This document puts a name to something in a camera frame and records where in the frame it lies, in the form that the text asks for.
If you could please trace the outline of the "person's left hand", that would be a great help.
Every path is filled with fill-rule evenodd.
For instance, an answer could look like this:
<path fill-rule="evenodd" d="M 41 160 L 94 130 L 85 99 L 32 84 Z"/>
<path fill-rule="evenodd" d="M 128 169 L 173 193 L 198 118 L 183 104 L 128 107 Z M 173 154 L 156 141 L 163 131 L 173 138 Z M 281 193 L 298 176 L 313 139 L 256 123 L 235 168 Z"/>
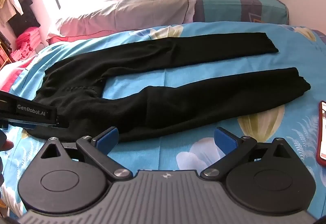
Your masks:
<path fill-rule="evenodd" d="M 7 139 L 6 134 L 0 130 L 0 151 L 8 151 L 14 147 L 14 143 Z"/>

